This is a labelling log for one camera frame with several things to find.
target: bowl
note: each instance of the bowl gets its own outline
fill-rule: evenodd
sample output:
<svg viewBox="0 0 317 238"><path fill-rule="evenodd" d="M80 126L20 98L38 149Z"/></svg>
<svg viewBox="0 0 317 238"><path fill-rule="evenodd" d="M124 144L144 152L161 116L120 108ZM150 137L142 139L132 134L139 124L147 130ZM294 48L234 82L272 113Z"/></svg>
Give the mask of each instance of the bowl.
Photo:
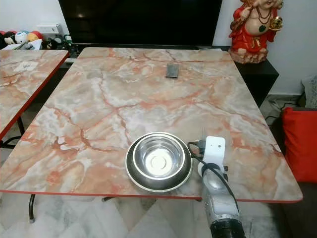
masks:
<svg viewBox="0 0 317 238"><path fill-rule="evenodd" d="M133 142L126 154L130 179L142 189L167 192L181 186L192 171L186 144L165 132L152 132Z"/></svg>

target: marble table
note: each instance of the marble table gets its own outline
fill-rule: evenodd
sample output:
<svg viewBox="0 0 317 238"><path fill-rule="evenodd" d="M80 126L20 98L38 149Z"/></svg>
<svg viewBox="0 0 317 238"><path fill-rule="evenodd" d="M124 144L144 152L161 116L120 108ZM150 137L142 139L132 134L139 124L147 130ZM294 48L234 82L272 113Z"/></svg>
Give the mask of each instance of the marble table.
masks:
<svg viewBox="0 0 317 238"><path fill-rule="evenodd" d="M67 51L0 51L0 139L67 56Z"/></svg>
<svg viewBox="0 0 317 238"><path fill-rule="evenodd" d="M178 79L166 64L180 65ZM3 192L198 199L189 180L165 194L125 171L128 146L152 131L226 139L224 164L240 201L295 202L300 188L229 53L85 48L0 170Z"/></svg>

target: necklace on statue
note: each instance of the necklace on statue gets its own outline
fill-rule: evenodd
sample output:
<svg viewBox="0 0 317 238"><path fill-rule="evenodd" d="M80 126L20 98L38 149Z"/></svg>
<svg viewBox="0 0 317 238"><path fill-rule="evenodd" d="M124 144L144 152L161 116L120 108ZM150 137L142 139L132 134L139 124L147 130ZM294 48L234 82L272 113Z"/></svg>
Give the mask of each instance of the necklace on statue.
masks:
<svg viewBox="0 0 317 238"><path fill-rule="evenodd" d="M263 17L263 16L262 16L262 14L261 14L261 12L260 12L260 10L259 10L259 7L257 7L257 12L258 12L258 15L259 15L259 21L260 21L260 23L262 23L262 25L259 27L259 31L260 31L260 32L263 32L263 31L266 30L266 26L265 26L265 25L268 23L268 21L269 21L270 18L271 18L272 9L269 10L269 12L268 12L268 14L267 14L266 17Z"/></svg>

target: white device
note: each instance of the white device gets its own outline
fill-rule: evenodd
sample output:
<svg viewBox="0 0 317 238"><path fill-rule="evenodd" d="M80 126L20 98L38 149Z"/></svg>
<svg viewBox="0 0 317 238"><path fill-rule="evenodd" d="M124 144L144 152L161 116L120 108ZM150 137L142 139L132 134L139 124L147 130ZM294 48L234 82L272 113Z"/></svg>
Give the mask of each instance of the white device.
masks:
<svg viewBox="0 0 317 238"><path fill-rule="evenodd" d="M61 34L61 26L59 23L40 24L37 25L39 32L42 34Z"/></svg>
<svg viewBox="0 0 317 238"><path fill-rule="evenodd" d="M223 159L224 150L226 146L226 140L223 137L207 136L206 147L203 161L208 163L213 163L219 166L220 171L224 173ZM198 173L202 176L203 164L198 164Z"/></svg>

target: table leg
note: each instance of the table leg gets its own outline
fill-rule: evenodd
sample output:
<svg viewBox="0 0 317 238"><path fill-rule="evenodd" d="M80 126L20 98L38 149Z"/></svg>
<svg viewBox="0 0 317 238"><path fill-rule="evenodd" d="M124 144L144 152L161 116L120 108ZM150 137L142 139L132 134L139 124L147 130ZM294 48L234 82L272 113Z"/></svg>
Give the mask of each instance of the table leg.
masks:
<svg viewBox="0 0 317 238"><path fill-rule="evenodd" d="M108 200L110 200L110 199L112 199L112 198L114 198L114 197L103 197L103 198L101 199L101 202L107 202Z"/></svg>
<svg viewBox="0 0 317 238"><path fill-rule="evenodd" d="M34 198L35 198L35 194L31 194L30 203L29 203L30 223L35 222L35 218L34 218L34 214L33 214Z"/></svg>
<svg viewBox="0 0 317 238"><path fill-rule="evenodd" d="M18 122L18 126L19 126L19 129L20 129L20 133L21 133L21 135L23 135L24 132L25 132L25 129L24 129L24 126L23 126L22 118L19 117L17 122Z"/></svg>
<svg viewBox="0 0 317 238"><path fill-rule="evenodd" d="M8 140L6 140L5 142L0 140L0 148L5 148L5 149L14 149L15 145L9 145L9 143L13 140L17 140L17 139L20 139L24 132L25 132L25 129L24 129L24 126L23 126L23 122L22 122L22 118L19 117L18 120L17 120L17 123L18 123L18 126L19 126L19 130L20 130L20 133L21 135L20 136L15 136L15 137L12 137Z"/></svg>

